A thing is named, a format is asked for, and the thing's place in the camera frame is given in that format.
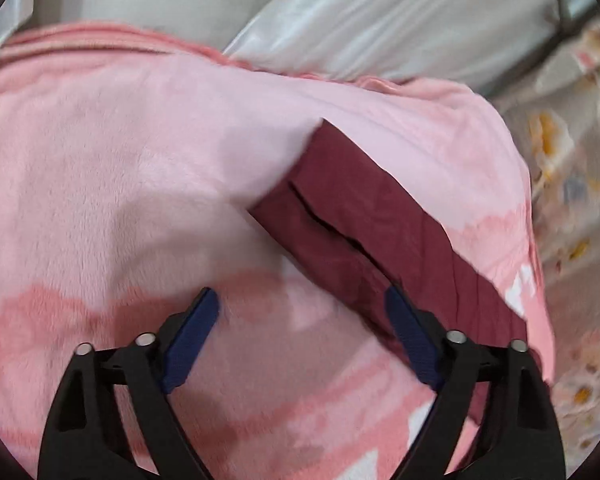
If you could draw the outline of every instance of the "maroon fabric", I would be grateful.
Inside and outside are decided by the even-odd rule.
[[[525,321],[454,252],[442,226],[327,121],[250,213],[317,285],[361,314],[405,361],[384,309],[392,283],[447,330],[477,343],[526,340]],[[478,422],[485,402],[479,384],[470,410]]]

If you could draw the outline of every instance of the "pink blanket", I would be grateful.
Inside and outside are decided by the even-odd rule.
[[[389,478],[433,394],[246,213],[321,118],[526,318],[551,380],[529,177],[483,99],[438,80],[251,72],[158,34],[64,26],[0,53],[0,437],[29,472],[73,348],[128,344],[208,285],[221,319],[171,400],[216,478]]]

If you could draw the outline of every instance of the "blue gripper pad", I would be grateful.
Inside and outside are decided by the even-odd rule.
[[[443,378],[437,370],[437,363],[442,356],[420,324],[411,304],[394,286],[390,286],[384,294],[384,310],[416,377],[438,391]]]
[[[189,312],[162,356],[163,375],[160,386],[165,395],[187,380],[206,337],[218,320],[219,313],[218,295],[209,288],[198,301],[198,306]]]

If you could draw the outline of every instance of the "floral fabric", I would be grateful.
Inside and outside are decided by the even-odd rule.
[[[571,473],[600,440],[600,20],[497,101],[532,177]]]

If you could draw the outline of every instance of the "metal screw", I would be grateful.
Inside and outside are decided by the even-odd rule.
[[[459,330],[449,330],[449,332],[446,333],[446,338],[452,343],[457,343],[459,345],[466,342],[466,336]]]
[[[76,355],[87,355],[93,350],[91,343],[81,343],[75,348]]]
[[[149,346],[155,341],[155,334],[151,332],[145,332],[136,337],[136,344],[138,346]]]
[[[516,352],[526,352],[527,350],[529,350],[529,347],[527,346],[527,344],[522,341],[522,339],[514,339],[511,343],[510,343],[511,348],[513,348]]]

